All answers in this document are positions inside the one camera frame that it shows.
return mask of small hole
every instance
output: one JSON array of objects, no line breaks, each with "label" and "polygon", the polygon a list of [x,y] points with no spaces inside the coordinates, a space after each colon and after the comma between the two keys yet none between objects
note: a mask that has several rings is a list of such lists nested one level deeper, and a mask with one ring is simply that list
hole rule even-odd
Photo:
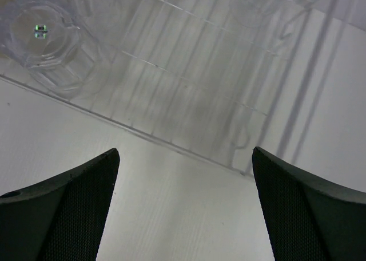
[{"label": "small hole", "polygon": [[8,192],[2,196],[0,196],[0,198],[9,198],[9,197],[14,197],[14,196],[18,196],[19,194],[21,194],[20,191],[11,191],[11,192]]}]

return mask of clear plastic container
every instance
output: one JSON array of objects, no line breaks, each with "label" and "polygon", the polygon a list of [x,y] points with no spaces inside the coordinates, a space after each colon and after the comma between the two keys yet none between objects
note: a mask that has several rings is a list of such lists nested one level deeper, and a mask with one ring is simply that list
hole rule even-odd
[{"label": "clear plastic container", "polygon": [[244,26],[258,28],[270,21],[284,0],[231,0],[230,9]]},{"label": "clear plastic container", "polygon": [[[106,85],[61,101],[244,175],[255,146],[284,152],[307,89],[328,74],[344,30],[333,18],[338,0],[117,1],[117,32],[100,37],[111,43]],[[19,73],[9,66],[0,77],[51,96]]]},{"label": "clear plastic container", "polygon": [[69,0],[73,9],[90,31],[106,41],[121,17],[118,0]]},{"label": "clear plastic container", "polygon": [[110,65],[98,41],[58,0],[14,0],[0,15],[1,50],[63,98],[86,97],[106,82]]}]

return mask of black mesh panel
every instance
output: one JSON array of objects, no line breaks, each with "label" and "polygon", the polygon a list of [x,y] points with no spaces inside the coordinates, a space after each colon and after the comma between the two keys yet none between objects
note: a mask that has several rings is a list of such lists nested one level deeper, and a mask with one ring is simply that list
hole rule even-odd
[{"label": "black mesh panel", "polygon": [[67,185],[38,260],[96,259],[117,177],[110,169],[118,169],[118,163],[117,153]]},{"label": "black mesh panel", "polygon": [[276,260],[329,260],[301,185],[258,149],[253,170]]}]

